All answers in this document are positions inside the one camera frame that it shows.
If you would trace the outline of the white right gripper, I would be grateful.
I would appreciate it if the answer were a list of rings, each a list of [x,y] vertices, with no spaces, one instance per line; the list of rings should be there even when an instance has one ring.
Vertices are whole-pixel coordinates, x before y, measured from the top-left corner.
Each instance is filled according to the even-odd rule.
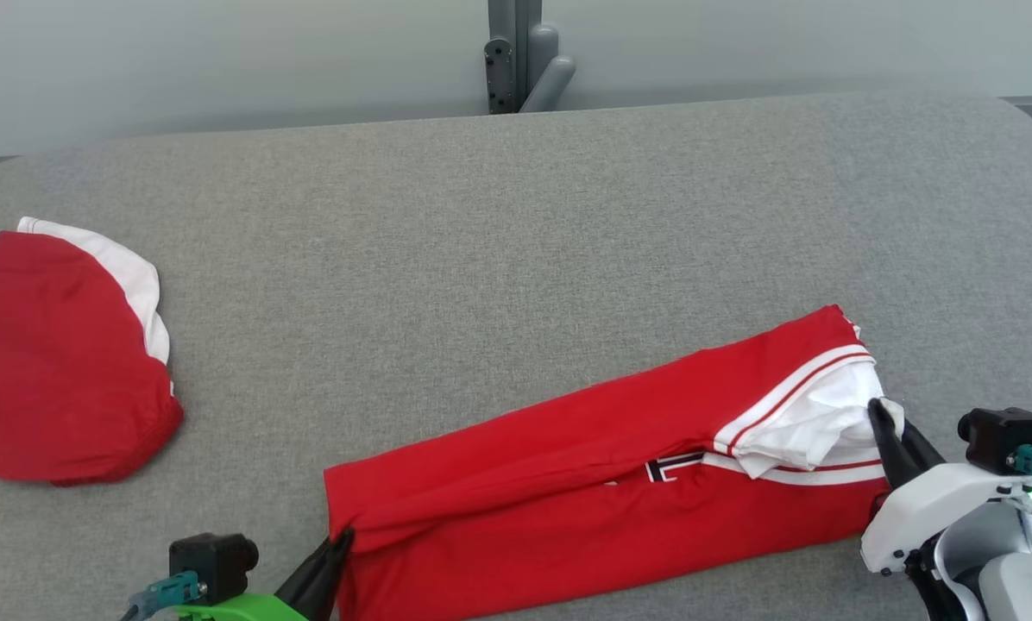
[[[935,547],[934,563],[949,575],[999,555],[1032,554],[1032,476],[945,464],[914,422],[907,420],[897,433],[881,398],[871,398],[867,414],[890,492],[860,538],[868,570],[898,573],[926,543]]]

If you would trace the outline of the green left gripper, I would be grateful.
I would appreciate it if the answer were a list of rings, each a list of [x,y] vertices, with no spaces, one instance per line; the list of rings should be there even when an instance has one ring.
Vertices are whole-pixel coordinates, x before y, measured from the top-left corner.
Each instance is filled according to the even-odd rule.
[[[353,527],[323,540],[272,594],[244,593],[222,604],[180,604],[178,621],[330,621],[353,548]]]

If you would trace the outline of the red white sports jersey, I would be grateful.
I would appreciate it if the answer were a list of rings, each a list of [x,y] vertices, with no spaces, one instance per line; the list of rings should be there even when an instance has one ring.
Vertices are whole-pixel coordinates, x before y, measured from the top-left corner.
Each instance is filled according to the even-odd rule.
[[[876,361],[829,305],[326,469],[340,621],[465,621],[863,533]]]

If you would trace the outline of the red shorts with white stripe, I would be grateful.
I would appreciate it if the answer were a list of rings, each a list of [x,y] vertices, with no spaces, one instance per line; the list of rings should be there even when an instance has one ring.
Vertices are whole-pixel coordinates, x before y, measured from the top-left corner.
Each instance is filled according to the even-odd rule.
[[[0,232],[0,480],[121,482],[176,434],[160,275],[89,229]]]

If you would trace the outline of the grey metal upright post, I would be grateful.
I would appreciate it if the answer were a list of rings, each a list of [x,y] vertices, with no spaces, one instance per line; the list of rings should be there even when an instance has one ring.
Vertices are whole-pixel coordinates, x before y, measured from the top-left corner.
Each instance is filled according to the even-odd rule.
[[[486,0],[488,42],[483,48],[488,115],[558,110],[576,75],[560,51],[560,33],[541,17],[543,0]]]

